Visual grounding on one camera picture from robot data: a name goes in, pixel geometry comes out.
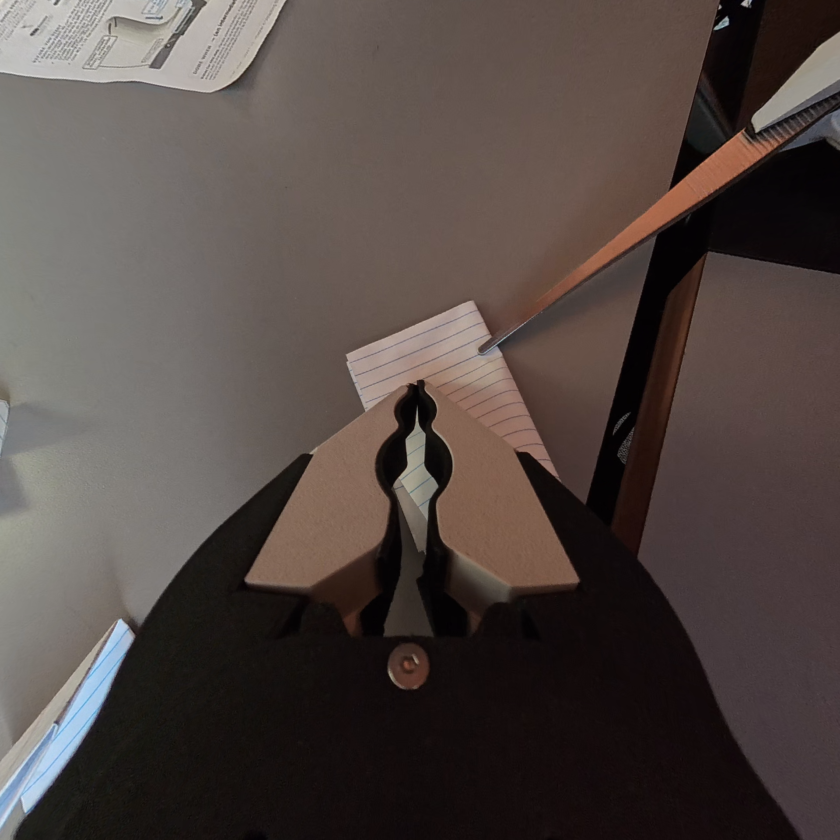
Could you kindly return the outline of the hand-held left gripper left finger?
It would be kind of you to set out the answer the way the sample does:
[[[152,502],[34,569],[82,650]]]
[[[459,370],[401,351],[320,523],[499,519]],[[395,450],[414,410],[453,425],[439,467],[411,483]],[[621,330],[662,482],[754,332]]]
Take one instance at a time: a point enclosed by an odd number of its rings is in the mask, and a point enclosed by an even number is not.
[[[336,608],[381,636],[402,568],[399,501],[417,386],[401,385],[310,456],[245,577],[248,588]]]

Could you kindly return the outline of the printed instruction sheet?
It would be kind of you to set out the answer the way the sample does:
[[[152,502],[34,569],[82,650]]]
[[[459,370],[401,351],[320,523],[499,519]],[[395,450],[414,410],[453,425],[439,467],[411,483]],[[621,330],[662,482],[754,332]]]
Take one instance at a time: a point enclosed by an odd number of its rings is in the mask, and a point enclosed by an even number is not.
[[[284,1],[2,1],[1,71],[201,93],[236,82]]]

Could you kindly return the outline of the grey desk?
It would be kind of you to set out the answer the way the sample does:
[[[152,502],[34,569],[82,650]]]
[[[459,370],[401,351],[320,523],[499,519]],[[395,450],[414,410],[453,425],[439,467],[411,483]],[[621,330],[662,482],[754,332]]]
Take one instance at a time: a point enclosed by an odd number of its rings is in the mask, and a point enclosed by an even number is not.
[[[361,412],[345,355],[506,326],[669,187],[717,2],[287,2],[211,94],[2,75],[2,753]]]
[[[803,838],[838,838],[838,276],[707,258],[639,559]]]

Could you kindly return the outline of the lined paper sheet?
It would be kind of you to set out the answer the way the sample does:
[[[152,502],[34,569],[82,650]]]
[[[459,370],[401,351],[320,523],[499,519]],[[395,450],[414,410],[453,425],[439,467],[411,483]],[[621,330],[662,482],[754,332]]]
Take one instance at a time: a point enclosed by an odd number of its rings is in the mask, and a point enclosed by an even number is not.
[[[489,337],[477,305],[467,301],[352,351],[346,360],[365,411],[397,386],[422,380],[557,476],[501,351],[478,352]]]

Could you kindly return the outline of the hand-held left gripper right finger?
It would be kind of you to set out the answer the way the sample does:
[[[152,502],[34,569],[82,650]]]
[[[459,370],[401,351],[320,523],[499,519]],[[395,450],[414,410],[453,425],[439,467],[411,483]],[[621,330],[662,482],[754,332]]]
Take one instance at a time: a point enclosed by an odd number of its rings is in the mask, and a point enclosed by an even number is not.
[[[580,583],[519,453],[425,381],[417,384],[427,508],[417,587],[436,636],[465,636],[487,609]]]

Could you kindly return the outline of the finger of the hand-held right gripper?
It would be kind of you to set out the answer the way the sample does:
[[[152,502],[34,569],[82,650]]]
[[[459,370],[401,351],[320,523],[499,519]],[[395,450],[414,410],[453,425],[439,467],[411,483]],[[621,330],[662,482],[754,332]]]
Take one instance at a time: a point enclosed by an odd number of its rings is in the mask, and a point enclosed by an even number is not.
[[[761,140],[782,137],[780,151],[792,150],[827,141],[835,149],[839,143],[839,99],[812,98],[791,106],[786,111],[764,105],[754,114],[754,134]]]
[[[839,36],[819,45],[751,119],[766,130],[839,92]]]

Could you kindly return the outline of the metal tweezers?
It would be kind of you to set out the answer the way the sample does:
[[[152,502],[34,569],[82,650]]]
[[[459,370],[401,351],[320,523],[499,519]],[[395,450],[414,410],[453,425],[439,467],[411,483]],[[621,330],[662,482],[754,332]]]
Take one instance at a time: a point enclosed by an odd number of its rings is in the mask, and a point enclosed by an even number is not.
[[[611,266],[636,247],[646,243],[680,219],[720,194],[727,186],[770,157],[790,138],[779,130],[750,135],[739,132],[674,185],[645,213],[633,220],[583,264],[557,282],[510,326],[492,335],[478,347],[483,355],[495,349],[520,327],[550,308],[574,289]]]

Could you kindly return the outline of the lined notepad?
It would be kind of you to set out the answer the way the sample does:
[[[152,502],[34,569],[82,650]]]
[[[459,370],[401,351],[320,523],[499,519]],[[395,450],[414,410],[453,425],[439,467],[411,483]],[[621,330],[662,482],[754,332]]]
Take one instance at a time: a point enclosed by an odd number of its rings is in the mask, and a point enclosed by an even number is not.
[[[134,640],[122,619],[58,690],[24,734],[2,757],[1,828],[10,838],[79,749],[107,698]]]

